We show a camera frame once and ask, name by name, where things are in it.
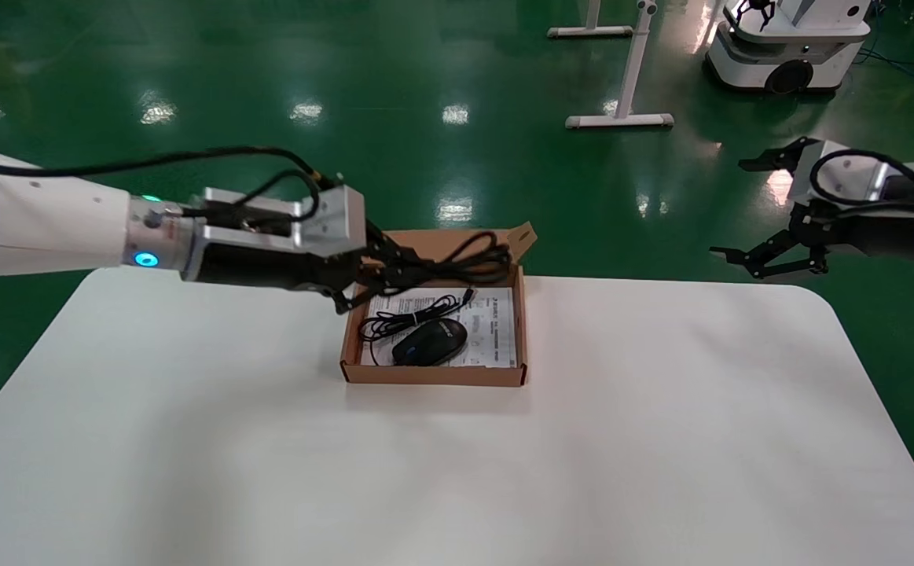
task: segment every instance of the green floor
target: green floor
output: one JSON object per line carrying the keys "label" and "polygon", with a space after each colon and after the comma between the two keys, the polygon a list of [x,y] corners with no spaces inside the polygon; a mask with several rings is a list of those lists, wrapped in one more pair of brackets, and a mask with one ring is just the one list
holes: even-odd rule
{"label": "green floor", "polygon": [[[604,22],[636,20],[632,1],[604,4]],[[914,58],[914,0],[889,4],[878,48]],[[723,92],[700,69],[714,0],[660,5],[635,106],[676,127],[568,132],[567,115],[614,99],[628,47],[546,39],[579,22],[575,0],[0,0],[0,152],[55,166],[284,146],[342,171],[385,229],[529,219],[529,273],[702,281],[747,280],[709,244],[786,222],[787,178],[737,159],[808,134],[914,160],[914,79],[869,61],[830,101]],[[183,200],[277,165],[102,181]],[[914,263],[832,263],[806,286],[834,306],[914,458]],[[82,279],[0,279],[0,387]]]}

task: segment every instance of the metal stand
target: metal stand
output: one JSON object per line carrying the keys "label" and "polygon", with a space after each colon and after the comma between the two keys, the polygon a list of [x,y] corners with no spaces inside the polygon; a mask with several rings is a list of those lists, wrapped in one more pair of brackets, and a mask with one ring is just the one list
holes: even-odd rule
{"label": "metal stand", "polygon": [[629,25],[596,25],[600,18],[600,0],[589,0],[589,11],[585,15],[585,28],[550,28],[547,36],[558,37],[593,37],[594,35],[621,35],[628,37],[635,31]]}
{"label": "metal stand", "polygon": [[621,85],[621,97],[613,116],[569,116],[565,128],[598,128],[622,126],[673,126],[670,114],[632,114],[632,99],[635,97],[635,86],[639,82],[639,71],[642,69],[644,46],[648,41],[648,22],[659,10],[655,0],[640,0],[639,25],[628,51],[628,64],[625,65],[625,78]]}

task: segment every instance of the black mouse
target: black mouse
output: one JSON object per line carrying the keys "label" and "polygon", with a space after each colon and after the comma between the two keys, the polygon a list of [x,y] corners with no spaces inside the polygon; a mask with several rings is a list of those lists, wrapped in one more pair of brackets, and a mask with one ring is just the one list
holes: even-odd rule
{"label": "black mouse", "polygon": [[429,320],[393,347],[395,366],[435,366],[467,343],[467,329],[449,318]]}

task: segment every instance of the cardboard box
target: cardboard box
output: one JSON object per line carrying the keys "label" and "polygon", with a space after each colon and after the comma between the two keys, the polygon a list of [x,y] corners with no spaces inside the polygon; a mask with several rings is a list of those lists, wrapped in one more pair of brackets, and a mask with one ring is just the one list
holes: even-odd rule
{"label": "cardboard box", "polygon": [[[453,253],[457,246],[481,230],[399,230],[387,232],[399,246],[414,248],[422,258],[439,261]],[[500,243],[509,244],[512,265],[506,280],[492,287],[512,287],[513,320],[516,333],[516,368],[483,368],[482,366],[363,366],[362,348],[359,340],[359,326],[368,316],[369,305],[356,308],[348,315],[345,326],[345,343],[341,348],[341,372],[345,380],[353,384],[477,384],[477,386],[521,387],[527,380],[528,357],[526,351],[526,304],[523,289],[523,268],[520,261],[530,246],[537,240],[529,222],[511,230],[493,230]],[[472,254],[483,250],[486,241],[468,248]],[[425,287],[454,287],[466,284],[453,281],[431,281]]]}

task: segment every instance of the tabletop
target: tabletop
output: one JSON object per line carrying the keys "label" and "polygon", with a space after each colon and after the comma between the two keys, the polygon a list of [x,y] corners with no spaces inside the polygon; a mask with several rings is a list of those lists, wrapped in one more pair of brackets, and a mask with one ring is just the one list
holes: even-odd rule
{"label": "tabletop", "polygon": [[92,273],[0,393],[0,564],[914,564],[817,295],[526,289],[526,387],[361,386],[316,294]]}

